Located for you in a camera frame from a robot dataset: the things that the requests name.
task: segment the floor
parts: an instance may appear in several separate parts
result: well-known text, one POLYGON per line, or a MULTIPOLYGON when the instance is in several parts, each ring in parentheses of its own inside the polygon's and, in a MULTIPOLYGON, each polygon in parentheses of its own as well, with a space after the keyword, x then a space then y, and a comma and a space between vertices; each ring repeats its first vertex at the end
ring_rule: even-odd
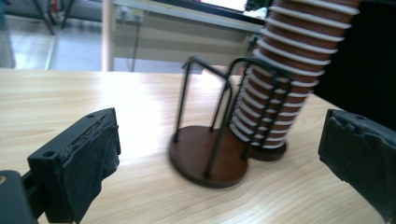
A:
MULTIPOLYGON (((56 35, 41 20, 7 16, 17 69, 102 70, 102 23, 70 19, 56 35)), ((132 60, 118 58, 115 71, 130 72, 132 60)), ((135 72, 183 73, 183 62, 136 60, 135 72)), ((202 68, 193 73, 201 74, 202 68)))

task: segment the table surface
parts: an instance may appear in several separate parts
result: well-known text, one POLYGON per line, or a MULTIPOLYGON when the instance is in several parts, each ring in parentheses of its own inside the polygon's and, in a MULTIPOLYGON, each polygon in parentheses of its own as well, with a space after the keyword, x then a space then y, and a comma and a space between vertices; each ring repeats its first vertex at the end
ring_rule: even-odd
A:
MULTIPOLYGON (((318 159, 328 108, 306 100, 275 162, 249 160, 228 189, 207 189, 170 164, 183 76, 0 69, 0 170, 28 171, 26 158, 85 115, 115 107, 120 167, 103 182, 83 223, 383 223, 357 191, 318 159)), ((233 77, 237 83, 239 77, 233 77)), ((209 125, 221 82, 191 77, 183 126, 209 125)), ((45 216, 40 223, 47 223, 45 216)))

